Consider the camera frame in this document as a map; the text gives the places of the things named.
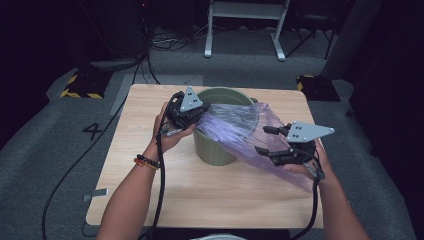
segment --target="wrist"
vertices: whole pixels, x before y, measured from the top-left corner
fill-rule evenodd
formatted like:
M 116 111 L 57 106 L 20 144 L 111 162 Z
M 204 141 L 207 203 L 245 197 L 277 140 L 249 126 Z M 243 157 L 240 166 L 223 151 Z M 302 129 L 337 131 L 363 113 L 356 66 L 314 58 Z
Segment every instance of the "wrist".
M 155 162 L 159 161 L 159 155 L 158 155 L 158 147 L 156 145 L 156 142 L 150 142 L 150 144 L 147 146 L 146 150 L 143 152 L 143 156 L 146 158 L 149 158 Z

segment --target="dark background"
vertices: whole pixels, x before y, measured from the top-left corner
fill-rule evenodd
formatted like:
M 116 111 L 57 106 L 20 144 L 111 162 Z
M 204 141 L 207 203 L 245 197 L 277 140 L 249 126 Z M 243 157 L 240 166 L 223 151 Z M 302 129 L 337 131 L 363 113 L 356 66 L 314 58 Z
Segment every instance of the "dark background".
M 77 65 L 69 54 L 69 31 L 56 4 L 74 20 L 79 30 L 75 36 L 80 37 L 82 52 L 90 61 L 119 58 L 102 42 L 78 1 L 3 2 L 0 149 L 48 103 L 46 91 L 52 82 Z M 140 53 L 140 2 L 82 2 L 99 34 L 113 49 L 125 55 Z M 193 24 L 206 24 L 207 2 L 156 1 L 150 5 L 154 17 L 143 20 L 154 20 L 154 24 L 190 36 Z M 403 194 L 418 239 L 424 238 L 419 226 L 424 221 L 420 204 L 424 197 L 420 186 L 424 180 L 423 10 L 423 4 L 415 1 L 385 0 L 344 77 L 355 87 L 351 98 L 355 116 L 372 142 L 374 153 Z

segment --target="plastic bag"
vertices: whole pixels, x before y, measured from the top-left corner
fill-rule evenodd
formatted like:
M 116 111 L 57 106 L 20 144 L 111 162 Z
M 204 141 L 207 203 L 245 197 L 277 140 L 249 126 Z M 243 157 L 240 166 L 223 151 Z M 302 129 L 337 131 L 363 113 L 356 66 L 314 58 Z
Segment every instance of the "plastic bag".
M 268 157 L 256 152 L 254 146 L 270 151 L 282 151 L 289 147 L 286 137 L 265 133 L 264 126 L 284 126 L 267 103 L 250 106 L 212 104 L 197 124 L 199 130 L 238 159 L 310 192 L 312 185 L 306 176 L 289 172 L 281 166 L 276 167 Z

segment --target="human hand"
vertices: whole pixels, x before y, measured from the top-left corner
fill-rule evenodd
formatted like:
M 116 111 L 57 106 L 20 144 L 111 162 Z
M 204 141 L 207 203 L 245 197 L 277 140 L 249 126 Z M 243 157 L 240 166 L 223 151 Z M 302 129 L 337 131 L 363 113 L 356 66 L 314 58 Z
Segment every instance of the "human hand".
M 155 124 L 154 124 L 154 128 L 153 128 L 153 135 L 152 135 L 152 140 L 151 140 L 151 144 L 155 144 L 156 145 L 156 136 L 159 132 L 159 127 L 160 127 L 160 122 L 162 120 L 162 116 L 163 114 L 165 114 L 165 109 L 167 106 L 167 102 L 165 102 L 162 106 L 162 110 L 159 113 L 159 115 L 156 116 L 155 119 Z M 190 134 L 193 133 L 194 129 L 196 128 L 195 124 L 192 124 L 189 128 L 187 128 L 185 131 L 181 131 L 178 132 L 172 136 L 166 136 L 166 135 L 162 135 L 162 151 L 166 152 L 167 150 L 173 148 L 175 145 L 178 144 L 178 142 L 181 140 L 181 138 L 189 136 Z
M 315 157 L 317 157 L 319 159 L 322 171 L 324 172 L 324 174 L 330 173 L 332 171 L 332 169 L 331 169 L 330 163 L 328 161 L 327 154 L 325 153 L 324 148 L 321 145 L 321 142 L 319 140 L 315 139 L 315 145 L 316 145 L 316 150 L 317 150 L 315 152 Z M 304 174 L 309 179 L 314 180 L 314 177 L 312 176 L 312 174 L 303 165 L 286 164 L 286 165 L 283 166 L 283 168 L 285 170 L 288 170 L 288 171 L 293 172 L 293 173 Z

